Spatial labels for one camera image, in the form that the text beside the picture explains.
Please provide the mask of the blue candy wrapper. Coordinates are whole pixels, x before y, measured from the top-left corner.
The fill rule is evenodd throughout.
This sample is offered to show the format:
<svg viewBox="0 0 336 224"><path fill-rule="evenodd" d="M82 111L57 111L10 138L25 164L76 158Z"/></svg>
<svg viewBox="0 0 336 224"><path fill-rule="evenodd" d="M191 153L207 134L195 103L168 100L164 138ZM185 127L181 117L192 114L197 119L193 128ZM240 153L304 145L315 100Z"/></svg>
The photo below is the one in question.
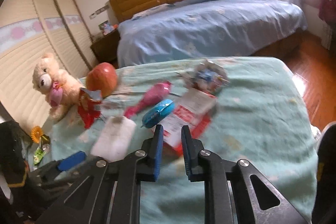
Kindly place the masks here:
<svg viewBox="0 0 336 224"><path fill-rule="evenodd" d="M173 112L175 104L173 100L165 99L152 107L142 118L142 127L152 128Z"/></svg>

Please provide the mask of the red white carton box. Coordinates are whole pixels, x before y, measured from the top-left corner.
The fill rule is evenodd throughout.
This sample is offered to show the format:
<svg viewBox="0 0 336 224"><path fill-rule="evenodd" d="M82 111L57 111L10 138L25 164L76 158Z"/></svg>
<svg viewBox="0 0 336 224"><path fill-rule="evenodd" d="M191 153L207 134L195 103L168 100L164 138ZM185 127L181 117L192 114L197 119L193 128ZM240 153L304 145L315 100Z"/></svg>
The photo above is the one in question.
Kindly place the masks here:
<svg viewBox="0 0 336 224"><path fill-rule="evenodd" d="M159 122L163 126L163 141L175 154L181 156L182 127L188 126L193 138L201 136L211 121L210 112L216 106L217 98L192 88L176 100L161 101L159 106L163 108L168 103L170 106L166 111L169 115Z"/></svg>

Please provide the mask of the white sponge block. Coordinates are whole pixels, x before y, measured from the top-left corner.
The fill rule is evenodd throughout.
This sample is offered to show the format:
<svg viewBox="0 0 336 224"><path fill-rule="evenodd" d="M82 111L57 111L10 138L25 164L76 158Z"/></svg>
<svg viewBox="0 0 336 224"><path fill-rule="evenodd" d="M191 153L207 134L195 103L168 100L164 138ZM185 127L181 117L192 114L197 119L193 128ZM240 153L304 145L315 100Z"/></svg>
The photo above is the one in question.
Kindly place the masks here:
<svg viewBox="0 0 336 224"><path fill-rule="evenodd" d="M107 162L124 159L135 132L136 123L125 116L109 117L90 154Z"/></svg>

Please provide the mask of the silver blue wrapper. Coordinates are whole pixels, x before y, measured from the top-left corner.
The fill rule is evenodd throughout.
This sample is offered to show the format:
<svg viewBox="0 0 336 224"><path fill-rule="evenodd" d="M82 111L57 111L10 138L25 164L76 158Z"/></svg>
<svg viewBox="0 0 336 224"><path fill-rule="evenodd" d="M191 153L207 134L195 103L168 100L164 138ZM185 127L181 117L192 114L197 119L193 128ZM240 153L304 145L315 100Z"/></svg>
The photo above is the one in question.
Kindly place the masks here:
<svg viewBox="0 0 336 224"><path fill-rule="evenodd" d="M229 84L226 70L209 60L198 64L193 71L183 73L182 78L185 87L195 88L213 96Z"/></svg>

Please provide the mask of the red cookie wrapper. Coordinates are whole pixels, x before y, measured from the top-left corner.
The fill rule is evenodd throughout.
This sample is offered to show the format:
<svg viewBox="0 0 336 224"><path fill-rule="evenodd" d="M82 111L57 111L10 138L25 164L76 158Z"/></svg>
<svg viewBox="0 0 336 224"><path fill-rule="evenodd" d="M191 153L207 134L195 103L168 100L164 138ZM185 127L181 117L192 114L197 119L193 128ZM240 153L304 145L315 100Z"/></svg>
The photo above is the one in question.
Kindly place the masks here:
<svg viewBox="0 0 336 224"><path fill-rule="evenodd" d="M92 91L80 88L77 112L84 123L85 129L89 129L95 120L100 117L101 103L102 95L100 90Z"/></svg>

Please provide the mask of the black foam block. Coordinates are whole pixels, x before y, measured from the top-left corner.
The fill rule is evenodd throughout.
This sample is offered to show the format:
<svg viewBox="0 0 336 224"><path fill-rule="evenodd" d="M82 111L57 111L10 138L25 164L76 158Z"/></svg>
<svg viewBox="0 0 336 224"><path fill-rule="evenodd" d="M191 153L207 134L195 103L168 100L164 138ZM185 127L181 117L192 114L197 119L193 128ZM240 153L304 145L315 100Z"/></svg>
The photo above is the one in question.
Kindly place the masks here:
<svg viewBox="0 0 336 224"><path fill-rule="evenodd" d="M22 155L23 130L15 121L1 123L1 171L9 188L25 186L29 167Z"/></svg>

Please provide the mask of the sunflower decoration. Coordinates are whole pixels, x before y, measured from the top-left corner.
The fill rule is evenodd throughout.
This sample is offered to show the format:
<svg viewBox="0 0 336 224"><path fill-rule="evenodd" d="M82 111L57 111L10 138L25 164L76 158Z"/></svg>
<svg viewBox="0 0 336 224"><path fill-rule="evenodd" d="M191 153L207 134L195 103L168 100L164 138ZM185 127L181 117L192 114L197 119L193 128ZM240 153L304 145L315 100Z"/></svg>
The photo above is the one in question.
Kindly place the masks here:
<svg viewBox="0 0 336 224"><path fill-rule="evenodd" d="M38 145L33 154L34 165L38 165L44 156L49 153L51 148L51 140L50 137L46 135L43 129L39 126L33 127L30 132L30 137L32 141Z"/></svg>

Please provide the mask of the pink candy wrapper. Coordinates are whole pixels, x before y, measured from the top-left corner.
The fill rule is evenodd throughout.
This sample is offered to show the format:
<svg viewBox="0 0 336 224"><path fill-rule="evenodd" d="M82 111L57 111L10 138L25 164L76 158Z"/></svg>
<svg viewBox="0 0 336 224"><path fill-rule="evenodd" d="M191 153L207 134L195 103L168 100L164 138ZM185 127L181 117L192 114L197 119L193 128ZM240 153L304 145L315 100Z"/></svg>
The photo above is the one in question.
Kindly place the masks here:
<svg viewBox="0 0 336 224"><path fill-rule="evenodd" d="M145 92L141 100L136 105L128 107L123 115L130 119L132 116L138 114L147 107L156 105L170 94L171 87L172 83L169 81L163 81L153 85Z"/></svg>

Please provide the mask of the red apple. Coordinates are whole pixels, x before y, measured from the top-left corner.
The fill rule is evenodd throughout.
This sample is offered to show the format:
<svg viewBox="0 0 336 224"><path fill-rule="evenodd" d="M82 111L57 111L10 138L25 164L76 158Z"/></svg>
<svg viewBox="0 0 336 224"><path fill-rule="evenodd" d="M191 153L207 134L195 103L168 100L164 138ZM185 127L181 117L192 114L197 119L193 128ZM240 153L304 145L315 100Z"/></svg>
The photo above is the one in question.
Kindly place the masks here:
<svg viewBox="0 0 336 224"><path fill-rule="evenodd" d="M103 98L111 95L118 84L116 69L110 63L96 65L86 77L85 85L88 90L101 92Z"/></svg>

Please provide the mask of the cream teddy bear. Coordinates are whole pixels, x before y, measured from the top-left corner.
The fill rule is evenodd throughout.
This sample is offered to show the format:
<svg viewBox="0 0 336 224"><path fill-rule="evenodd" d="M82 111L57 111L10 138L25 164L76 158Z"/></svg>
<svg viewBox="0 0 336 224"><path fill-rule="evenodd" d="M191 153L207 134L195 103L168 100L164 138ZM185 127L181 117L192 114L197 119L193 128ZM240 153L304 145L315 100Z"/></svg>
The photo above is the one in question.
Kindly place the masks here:
<svg viewBox="0 0 336 224"><path fill-rule="evenodd" d="M33 88L45 96L49 115L56 122L79 103L80 89L84 87L79 79L60 68L52 53L45 53L35 65L32 82Z"/></svg>

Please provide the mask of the dark wooden nightstand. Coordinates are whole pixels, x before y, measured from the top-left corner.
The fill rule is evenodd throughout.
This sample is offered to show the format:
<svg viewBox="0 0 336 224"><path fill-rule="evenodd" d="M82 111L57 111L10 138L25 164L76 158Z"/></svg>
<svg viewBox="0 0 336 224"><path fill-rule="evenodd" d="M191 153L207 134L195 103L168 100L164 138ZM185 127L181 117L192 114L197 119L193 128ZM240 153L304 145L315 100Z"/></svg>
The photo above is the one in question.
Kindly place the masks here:
<svg viewBox="0 0 336 224"><path fill-rule="evenodd" d="M120 33L118 30L114 30L91 45L91 50L99 63L113 63L117 60L119 41Z"/></svg>

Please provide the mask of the framed photo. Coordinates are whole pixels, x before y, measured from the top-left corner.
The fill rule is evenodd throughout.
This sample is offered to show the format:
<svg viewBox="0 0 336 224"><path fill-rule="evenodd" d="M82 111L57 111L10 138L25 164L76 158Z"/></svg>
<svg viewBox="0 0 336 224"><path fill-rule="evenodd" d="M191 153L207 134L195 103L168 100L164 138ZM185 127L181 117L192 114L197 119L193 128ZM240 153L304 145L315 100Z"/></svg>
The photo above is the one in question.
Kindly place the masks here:
<svg viewBox="0 0 336 224"><path fill-rule="evenodd" d="M110 24L108 20L105 22L102 22L101 24L98 25L101 33L106 36L111 32L114 32L118 28L118 24Z"/></svg>

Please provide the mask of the blue sheeted large bed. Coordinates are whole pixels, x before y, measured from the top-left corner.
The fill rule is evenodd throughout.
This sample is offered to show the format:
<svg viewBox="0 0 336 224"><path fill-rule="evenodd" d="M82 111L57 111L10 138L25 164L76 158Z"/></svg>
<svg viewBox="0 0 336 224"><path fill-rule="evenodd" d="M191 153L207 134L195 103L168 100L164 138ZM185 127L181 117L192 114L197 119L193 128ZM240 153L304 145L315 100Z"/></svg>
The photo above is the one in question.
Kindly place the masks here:
<svg viewBox="0 0 336 224"><path fill-rule="evenodd" d="M186 1L118 26L119 67L197 57L249 56L307 29L298 6L279 0Z"/></svg>

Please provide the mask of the white sliding wardrobe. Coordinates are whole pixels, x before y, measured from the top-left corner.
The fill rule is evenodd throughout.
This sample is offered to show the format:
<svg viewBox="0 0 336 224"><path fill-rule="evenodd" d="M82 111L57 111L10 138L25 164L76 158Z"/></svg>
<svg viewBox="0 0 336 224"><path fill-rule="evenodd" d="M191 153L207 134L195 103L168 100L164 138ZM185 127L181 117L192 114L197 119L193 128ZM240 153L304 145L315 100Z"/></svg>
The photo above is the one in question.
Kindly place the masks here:
<svg viewBox="0 0 336 224"><path fill-rule="evenodd" d="M49 115L33 89L33 70L45 53L77 79L98 63L75 0L5 0L1 5L1 104L29 133Z"/></svg>

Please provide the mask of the dark red hanging garment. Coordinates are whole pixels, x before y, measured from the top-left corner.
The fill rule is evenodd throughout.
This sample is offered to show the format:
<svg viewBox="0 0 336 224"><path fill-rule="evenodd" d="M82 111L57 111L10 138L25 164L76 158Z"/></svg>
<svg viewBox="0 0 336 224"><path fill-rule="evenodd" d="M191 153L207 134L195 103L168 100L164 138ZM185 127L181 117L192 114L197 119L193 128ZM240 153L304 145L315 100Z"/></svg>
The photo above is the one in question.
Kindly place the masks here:
<svg viewBox="0 0 336 224"><path fill-rule="evenodd" d="M321 0L318 16L329 26L335 25L335 0Z"/></svg>

